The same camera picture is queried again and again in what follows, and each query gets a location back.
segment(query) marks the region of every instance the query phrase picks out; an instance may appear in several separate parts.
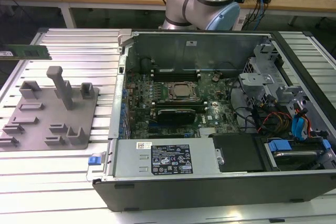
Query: green ram module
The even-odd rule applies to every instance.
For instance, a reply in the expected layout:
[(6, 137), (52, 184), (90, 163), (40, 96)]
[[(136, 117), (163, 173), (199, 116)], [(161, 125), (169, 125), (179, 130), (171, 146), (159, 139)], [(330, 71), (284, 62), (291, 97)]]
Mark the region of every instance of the green ram module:
[(46, 46), (0, 45), (0, 60), (51, 60)]

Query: motherboard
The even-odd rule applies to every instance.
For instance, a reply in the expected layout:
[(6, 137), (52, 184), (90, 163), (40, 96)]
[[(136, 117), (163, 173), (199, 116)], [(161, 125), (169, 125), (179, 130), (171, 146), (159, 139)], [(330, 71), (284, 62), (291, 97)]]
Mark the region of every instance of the motherboard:
[(129, 70), (126, 88), (130, 138), (208, 137), (239, 132), (227, 99), (231, 81), (221, 78), (218, 72), (166, 81), (165, 77), (154, 78)]

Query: power supply label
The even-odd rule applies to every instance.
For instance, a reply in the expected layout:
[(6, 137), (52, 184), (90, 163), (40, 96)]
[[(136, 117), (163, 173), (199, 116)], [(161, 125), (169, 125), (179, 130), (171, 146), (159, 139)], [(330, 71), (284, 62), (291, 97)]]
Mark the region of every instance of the power supply label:
[(193, 165), (188, 144), (152, 145), (152, 174), (192, 174)]

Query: blue latch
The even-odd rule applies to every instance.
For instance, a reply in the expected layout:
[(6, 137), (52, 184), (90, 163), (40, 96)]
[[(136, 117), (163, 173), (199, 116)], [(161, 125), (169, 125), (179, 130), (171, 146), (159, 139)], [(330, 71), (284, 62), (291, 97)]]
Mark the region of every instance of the blue latch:
[(322, 144), (323, 144), (324, 148), (326, 148), (327, 151), (330, 150), (331, 145), (330, 145), (330, 143), (329, 143), (328, 140), (323, 139), (323, 140), (322, 140)]
[(92, 156), (89, 157), (89, 165), (101, 165), (101, 157)]
[(268, 143), (268, 147), (271, 150), (271, 152), (277, 152), (277, 151), (291, 151), (292, 147), (290, 146), (288, 140), (272, 140), (270, 143)]

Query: circuit board chip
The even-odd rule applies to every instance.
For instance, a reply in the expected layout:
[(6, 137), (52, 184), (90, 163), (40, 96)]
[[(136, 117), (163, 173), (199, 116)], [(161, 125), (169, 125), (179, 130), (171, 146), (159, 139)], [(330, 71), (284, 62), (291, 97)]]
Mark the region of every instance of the circuit board chip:
[(175, 85), (174, 93), (177, 98), (189, 98), (190, 96), (190, 90), (186, 84)]
[(172, 82), (167, 85), (169, 100), (197, 100), (195, 84), (192, 82)]

